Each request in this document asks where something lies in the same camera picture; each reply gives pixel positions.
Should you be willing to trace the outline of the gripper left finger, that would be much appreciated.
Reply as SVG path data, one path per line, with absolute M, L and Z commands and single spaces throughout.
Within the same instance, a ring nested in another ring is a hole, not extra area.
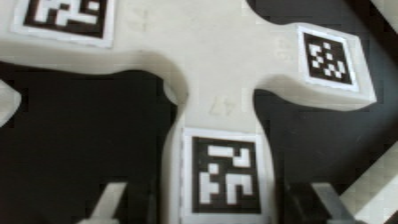
M 123 196 L 128 189 L 127 182 L 109 182 L 104 193 L 97 202 L 97 206 L 88 218 L 77 224 L 123 224 L 116 217 L 121 208 Z M 143 224 L 157 224 L 157 194 L 148 194 L 148 210 L 146 222 Z

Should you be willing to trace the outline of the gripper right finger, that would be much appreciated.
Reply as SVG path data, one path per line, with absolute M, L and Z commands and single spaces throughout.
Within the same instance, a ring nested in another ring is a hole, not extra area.
M 327 182 L 288 184 L 285 224 L 363 224 Z

